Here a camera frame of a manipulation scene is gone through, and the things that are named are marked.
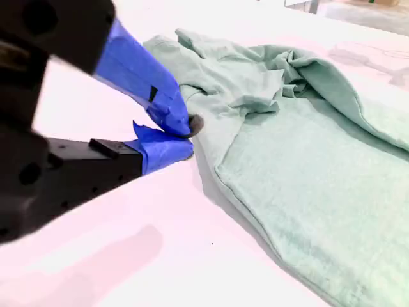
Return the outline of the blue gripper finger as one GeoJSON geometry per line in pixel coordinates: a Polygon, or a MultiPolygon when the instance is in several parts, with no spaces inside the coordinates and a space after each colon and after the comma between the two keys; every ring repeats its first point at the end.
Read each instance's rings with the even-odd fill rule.
{"type": "Polygon", "coordinates": [[[136,138],[119,142],[51,139],[47,158],[47,217],[65,212],[141,176],[189,159],[194,146],[161,130],[133,124],[136,138]]]}
{"type": "Polygon", "coordinates": [[[121,24],[112,1],[21,1],[35,46],[139,103],[165,132],[181,138],[204,125],[188,113],[179,85],[121,24]]]}

